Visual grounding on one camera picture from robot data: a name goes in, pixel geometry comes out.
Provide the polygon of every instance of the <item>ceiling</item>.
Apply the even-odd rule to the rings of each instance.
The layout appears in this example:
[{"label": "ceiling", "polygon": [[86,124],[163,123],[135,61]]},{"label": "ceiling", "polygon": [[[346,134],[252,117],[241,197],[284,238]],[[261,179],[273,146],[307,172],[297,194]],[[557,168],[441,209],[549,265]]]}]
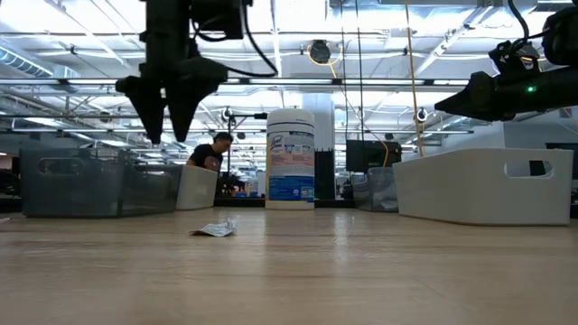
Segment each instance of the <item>ceiling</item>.
[{"label": "ceiling", "polygon": [[[571,2],[517,0],[515,3],[528,22],[530,33],[539,33],[548,15]],[[279,78],[363,78],[364,82],[410,78],[404,1],[358,0],[356,13],[356,1],[343,0],[343,14],[339,3],[339,0],[254,1],[248,9],[250,30],[258,46],[279,69]],[[495,74],[487,52],[498,42],[515,40],[522,35],[519,23],[501,3],[484,0],[410,1],[414,4],[409,8],[409,25],[413,31],[415,77],[468,79],[472,72],[480,70]],[[138,41],[138,34],[144,29],[145,3],[137,0],[63,0],[58,3],[57,0],[4,0],[0,3],[0,51],[8,51],[33,63],[38,73],[49,71],[49,77],[108,79],[137,75],[138,64],[145,61],[145,46]],[[332,51],[331,61],[335,61],[335,75],[329,66],[319,66],[310,60],[306,49],[313,40],[327,42]],[[242,41],[214,43],[198,40],[198,43],[202,55],[207,58],[241,70],[269,71],[247,37]],[[539,40],[535,46],[541,50]],[[2,78],[33,77],[30,71],[23,73],[16,69],[13,62],[12,66],[6,65],[11,62],[5,59],[0,59],[4,63],[0,64]],[[542,64],[543,69],[549,68],[546,62]],[[437,101],[459,91],[460,87],[417,87],[417,105],[431,110]],[[125,97],[113,94],[110,85],[78,86],[74,94],[55,92],[51,87],[23,85],[0,85],[0,90],[6,94],[0,106],[5,115],[135,113]],[[191,127],[200,131],[191,133],[185,146],[174,146],[171,135],[163,139],[172,149],[183,149],[183,155],[186,155],[196,144],[210,141],[208,130],[203,133],[202,129],[224,127],[220,114],[225,107],[239,114],[269,112],[280,107],[301,108],[303,94],[310,92],[332,93],[338,129],[345,125],[359,128],[359,119],[354,114],[348,114],[349,120],[346,121],[347,101],[340,88],[226,85],[221,86],[217,94],[203,100]],[[363,102],[365,123],[369,128],[413,127],[414,98],[410,87],[366,88],[363,94],[359,88],[350,88],[347,100],[353,107],[360,107]],[[441,114],[431,115],[431,118],[439,119],[430,121],[432,125],[438,125],[442,118],[452,121],[451,116]],[[105,122],[83,118],[46,119],[41,121],[43,124],[29,119],[15,123],[21,127],[56,127],[47,121],[74,128],[142,127],[134,118]],[[238,126],[238,130],[263,129],[264,125],[265,121],[248,119]],[[460,123],[459,127],[465,128],[467,124]],[[98,135],[90,133],[79,135],[98,138]],[[142,135],[134,135],[130,141],[127,138],[125,134],[115,135],[114,140],[125,139],[123,141],[130,144],[146,147]],[[337,143],[343,140],[344,136],[339,138],[338,135]],[[238,142],[238,159],[232,161],[235,165],[263,163],[263,159],[255,158],[263,154],[253,153],[256,145],[265,142],[263,135],[247,134],[245,140]],[[245,156],[243,150],[252,154]]]}]

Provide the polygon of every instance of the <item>yellow cable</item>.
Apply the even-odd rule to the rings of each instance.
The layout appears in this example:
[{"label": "yellow cable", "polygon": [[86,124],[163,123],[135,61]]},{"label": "yellow cable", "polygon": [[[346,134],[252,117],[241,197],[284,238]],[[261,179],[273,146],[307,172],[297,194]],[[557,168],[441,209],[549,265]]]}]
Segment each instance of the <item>yellow cable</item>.
[{"label": "yellow cable", "polygon": [[[309,45],[309,47],[307,47],[307,56],[309,57],[309,60],[311,60],[311,62],[313,62],[313,63],[315,63],[315,64],[317,64],[317,65],[319,65],[319,66],[329,66],[329,68],[331,69],[331,73],[333,74],[333,77],[336,79],[336,78],[337,78],[337,73],[335,72],[335,69],[333,68],[333,64],[337,63],[337,61],[340,60],[341,54],[343,53],[343,48],[340,48],[340,57],[339,57],[337,60],[335,60],[335,61],[333,61],[333,62],[331,62],[331,63],[323,63],[323,64],[317,63],[317,62],[315,62],[315,61],[313,60],[313,58],[311,57],[310,49],[311,49],[311,45]],[[359,117],[359,115],[358,115],[358,113],[355,111],[355,109],[353,109],[353,113],[354,113],[355,116],[358,118],[358,120],[361,122],[361,121],[362,121],[362,118]],[[373,136],[374,136],[381,144],[383,144],[383,146],[386,148],[386,159],[383,161],[383,166],[386,167],[386,165],[387,165],[387,159],[389,158],[389,148],[387,147],[387,144],[386,144],[385,142],[383,142],[383,140],[381,140],[376,134],[374,134],[373,132],[371,132],[371,130],[369,130],[368,127],[366,127],[366,128],[367,128],[368,131],[371,133],[371,135],[373,135]]]},{"label": "yellow cable", "polygon": [[422,147],[422,134],[420,125],[417,122],[417,94],[415,93],[415,69],[414,69],[414,49],[412,47],[412,30],[409,25],[409,0],[406,1],[406,20],[407,20],[407,42],[409,47],[409,67],[412,73],[412,92],[414,93],[414,123],[415,136],[417,137],[417,148],[419,156],[424,157],[424,148]]}]

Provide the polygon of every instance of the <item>computer monitor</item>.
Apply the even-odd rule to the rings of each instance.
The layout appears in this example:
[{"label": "computer monitor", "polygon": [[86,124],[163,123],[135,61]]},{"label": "computer monitor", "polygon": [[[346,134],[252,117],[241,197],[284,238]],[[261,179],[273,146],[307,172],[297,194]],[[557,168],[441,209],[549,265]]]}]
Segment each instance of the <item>computer monitor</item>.
[{"label": "computer monitor", "polygon": [[348,172],[367,172],[369,168],[384,167],[386,148],[389,149],[386,167],[401,162],[401,145],[397,142],[348,140],[346,169]]}]

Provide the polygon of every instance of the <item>man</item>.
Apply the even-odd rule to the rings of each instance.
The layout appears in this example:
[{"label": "man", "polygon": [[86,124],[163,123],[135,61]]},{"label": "man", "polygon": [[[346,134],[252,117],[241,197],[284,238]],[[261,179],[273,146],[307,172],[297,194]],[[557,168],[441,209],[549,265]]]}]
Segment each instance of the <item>man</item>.
[{"label": "man", "polygon": [[215,135],[213,144],[198,145],[191,158],[189,158],[187,165],[220,172],[220,165],[223,163],[223,153],[228,151],[232,143],[233,137],[228,133],[221,132]]}]

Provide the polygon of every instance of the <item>blue label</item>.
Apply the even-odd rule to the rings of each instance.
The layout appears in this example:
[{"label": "blue label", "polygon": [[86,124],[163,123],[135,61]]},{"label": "blue label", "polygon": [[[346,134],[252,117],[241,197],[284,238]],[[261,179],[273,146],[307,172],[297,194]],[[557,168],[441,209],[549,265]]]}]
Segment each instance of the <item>blue label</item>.
[{"label": "blue label", "polygon": [[313,202],[315,179],[312,176],[275,176],[269,178],[269,200]]}]

